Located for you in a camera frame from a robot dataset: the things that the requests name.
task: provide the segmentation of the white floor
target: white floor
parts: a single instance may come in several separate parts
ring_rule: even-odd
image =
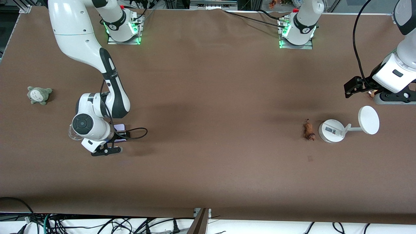
[[[145,219],[131,219],[132,229],[138,227]],[[156,219],[150,224],[164,219]],[[63,221],[64,226],[83,226],[94,227],[103,225],[108,219],[79,219]],[[25,221],[0,222],[0,234],[17,233],[25,224]],[[191,219],[178,220],[178,228],[186,233],[186,229],[192,224]],[[208,222],[207,234],[303,234],[306,232],[310,222],[280,222],[280,221],[245,221],[245,220],[216,220],[210,219]],[[346,234],[362,234],[365,224],[343,223]],[[97,234],[100,227],[92,229],[67,229],[69,234]],[[101,234],[110,234],[112,226],[107,225]],[[172,221],[155,225],[150,228],[152,233],[169,233],[173,230]],[[115,234],[128,234],[126,229],[119,229]],[[31,223],[26,227],[24,234],[37,234],[36,226]],[[338,234],[331,223],[317,222],[313,225],[309,234]],[[392,225],[392,224],[371,224],[366,234],[416,234],[416,225]]]

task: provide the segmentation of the small orange object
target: small orange object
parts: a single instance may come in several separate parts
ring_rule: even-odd
[[[277,0],[272,0],[270,3],[269,3],[269,8],[270,9],[273,9],[273,8],[275,8],[275,5],[277,4]]]
[[[370,97],[371,98],[374,98],[375,96],[376,96],[376,92],[377,92],[378,90],[372,90],[372,91],[369,91],[368,93],[370,94]]]
[[[313,133],[312,124],[309,123],[309,119],[306,120],[306,123],[303,124],[303,126],[305,127],[305,138],[312,141],[316,140],[316,135]]]

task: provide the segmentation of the gray plush toy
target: gray plush toy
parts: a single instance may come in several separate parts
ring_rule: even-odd
[[[52,93],[52,89],[42,89],[42,88],[34,88],[32,86],[27,87],[27,90],[29,91],[27,93],[27,96],[30,99],[30,103],[40,103],[41,105],[46,105],[46,100],[49,98],[49,94]]]

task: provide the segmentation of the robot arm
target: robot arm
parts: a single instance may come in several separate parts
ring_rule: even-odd
[[[306,44],[313,36],[324,9],[322,0],[305,0],[298,12],[286,16],[290,18],[290,25],[282,36],[294,45]]]
[[[94,6],[109,26],[113,39],[128,40],[131,29],[130,11],[122,10],[116,0],[49,0],[48,9],[56,41],[68,57],[98,69],[109,92],[83,94],[76,105],[72,128],[84,138],[82,145],[95,152],[113,137],[114,131],[102,118],[123,118],[130,101],[121,84],[117,69],[107,50],[94,36],[86,6]]]
[[[416,92],[408,88],[416,80],[416,2],[399,0],[394,8],[394,21],[405,35],[404,40],[369,77],[356,76],[344,84],[346,98],[376,89],[377,104],[416,104]]]

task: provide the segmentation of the brown table surface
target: brown table surface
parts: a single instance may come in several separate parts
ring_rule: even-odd
[[[0,196],[35,212],[189,217],[210,207],[224,219],[416,223],[415,107],[344,97],[359,75],[354,15],[323,15],[313,50],[279,49],[274,27],[221,10],[157,10],[141,45],[107,45],[90,16],[131,101],[116,123],[149,134],[107,157],[68,137],[77,99],[98,92],[102,76],[65,56],[47,9],[33,7],[0,65]],[[390,16],[363,15],[365,73],[402,39]],[[49,103],[31,105],[28,86],[52,88]],[[331,118],[358,126],[365,105],[379,114],[376,135],[302,138],[306,118],[316,133]]]

